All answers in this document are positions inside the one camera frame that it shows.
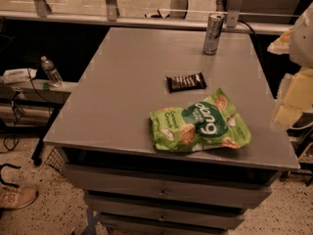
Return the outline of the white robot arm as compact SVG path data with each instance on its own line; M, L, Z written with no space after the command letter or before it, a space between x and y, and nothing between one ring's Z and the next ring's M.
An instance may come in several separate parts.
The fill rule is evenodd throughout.
M313 105L313 3L267 51L288 54L290 60L300 66L296 74L286 74L282 79L272 120L275 125L288 129Z

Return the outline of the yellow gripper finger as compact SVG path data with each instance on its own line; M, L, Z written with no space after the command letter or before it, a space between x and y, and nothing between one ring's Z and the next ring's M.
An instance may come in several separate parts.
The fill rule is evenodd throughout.
M313 69L301 68L296 74L286 73L275 101L272 123L288 129L313 106Z
M276 55L288 54L290 52L291 31L292 28L285 31L268 46L267 51Z

